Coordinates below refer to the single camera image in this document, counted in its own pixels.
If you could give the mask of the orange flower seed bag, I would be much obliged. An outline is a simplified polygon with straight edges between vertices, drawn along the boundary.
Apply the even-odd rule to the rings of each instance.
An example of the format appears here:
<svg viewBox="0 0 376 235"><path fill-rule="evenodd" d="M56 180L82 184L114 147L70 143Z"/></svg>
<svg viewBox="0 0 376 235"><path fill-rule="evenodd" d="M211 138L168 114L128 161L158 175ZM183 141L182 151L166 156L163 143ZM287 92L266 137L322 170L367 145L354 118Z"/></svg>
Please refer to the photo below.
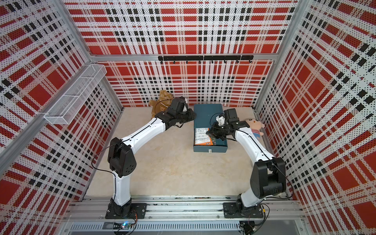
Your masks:
<svg viewBox="0 0 376 235"><path fill-rule="evenodd" d="M213 146L211 137L207 134L209 128L196 128L194 130L195 146Z"/></svg>

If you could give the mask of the teal drawer cabinet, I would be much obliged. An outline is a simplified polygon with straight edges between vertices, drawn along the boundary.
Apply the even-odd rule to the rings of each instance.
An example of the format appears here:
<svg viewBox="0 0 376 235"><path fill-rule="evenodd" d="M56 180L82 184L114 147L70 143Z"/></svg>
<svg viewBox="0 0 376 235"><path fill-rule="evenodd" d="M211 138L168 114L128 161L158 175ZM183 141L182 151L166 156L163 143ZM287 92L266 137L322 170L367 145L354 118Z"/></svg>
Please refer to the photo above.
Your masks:
<svg viewBox="0 0 376 235"><path fill-rule="evenodd" d="M207 134L216 122L216 117L223 114L221 104L195 104L194 119L194 152L225 153L228 149L227 140L216 139Z"/></svg>

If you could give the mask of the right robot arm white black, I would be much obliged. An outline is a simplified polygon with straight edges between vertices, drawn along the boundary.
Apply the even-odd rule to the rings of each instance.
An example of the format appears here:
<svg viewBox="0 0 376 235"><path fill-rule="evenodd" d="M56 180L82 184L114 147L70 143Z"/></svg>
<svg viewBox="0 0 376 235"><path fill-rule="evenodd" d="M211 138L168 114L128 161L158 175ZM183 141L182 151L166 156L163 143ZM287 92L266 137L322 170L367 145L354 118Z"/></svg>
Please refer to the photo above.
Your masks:
<svg viewBox="0 0 376 235"><path fill-rule="evenodd" d="M216 139L232 136L248 154L252 163L250 188L237 199L239 209L259 205L264 199L284 193L287 189L286 164L276 158L256 138L250 124L240 120L234 108L214 115L215 121L207 131Z"/></svg>

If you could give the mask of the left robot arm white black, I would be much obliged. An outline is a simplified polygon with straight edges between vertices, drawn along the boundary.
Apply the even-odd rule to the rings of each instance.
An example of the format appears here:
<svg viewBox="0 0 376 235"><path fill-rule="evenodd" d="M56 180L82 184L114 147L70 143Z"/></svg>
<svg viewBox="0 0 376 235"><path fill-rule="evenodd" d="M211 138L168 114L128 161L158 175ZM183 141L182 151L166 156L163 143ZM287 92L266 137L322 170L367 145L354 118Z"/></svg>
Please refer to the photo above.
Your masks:
<svg viewBox="0 0 376 235"><path fill-rule="evenodd" d="M196 113L188 107L184 97L174 98L166 111L157 113L145 126L126 137L111 140L108 163L114 176L111 203L115 207L124 210L131 204L130 179L137 166L135 154L141 147L169 128L181 128L195 117Z"/></svg>

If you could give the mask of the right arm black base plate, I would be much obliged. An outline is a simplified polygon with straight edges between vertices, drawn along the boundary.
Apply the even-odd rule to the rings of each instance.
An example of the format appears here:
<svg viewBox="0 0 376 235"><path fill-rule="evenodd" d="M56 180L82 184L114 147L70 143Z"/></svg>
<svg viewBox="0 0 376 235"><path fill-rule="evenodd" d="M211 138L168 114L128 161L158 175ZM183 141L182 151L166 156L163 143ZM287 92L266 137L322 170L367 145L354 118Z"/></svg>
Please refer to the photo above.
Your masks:
<svg viewBox="0 0 376 235"><path fill-rule="evenodd" d="M260 205L244 207L240 201L223 203L225 218L263 218Z"/></svg>

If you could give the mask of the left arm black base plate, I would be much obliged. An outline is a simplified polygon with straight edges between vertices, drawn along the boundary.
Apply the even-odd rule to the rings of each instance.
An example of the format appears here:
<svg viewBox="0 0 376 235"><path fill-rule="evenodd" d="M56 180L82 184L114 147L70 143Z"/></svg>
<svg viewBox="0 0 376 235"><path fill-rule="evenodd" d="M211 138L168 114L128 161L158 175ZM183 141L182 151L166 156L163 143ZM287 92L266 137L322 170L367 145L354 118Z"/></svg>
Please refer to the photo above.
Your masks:
<svg viewBox="0 0 376 235"><path fill-rule="evenodd" d="M123 219L134 218L144 219L146 215L146 203L127 203L119 206L114 202L110 202L106 212L106 219Z"/></svg>

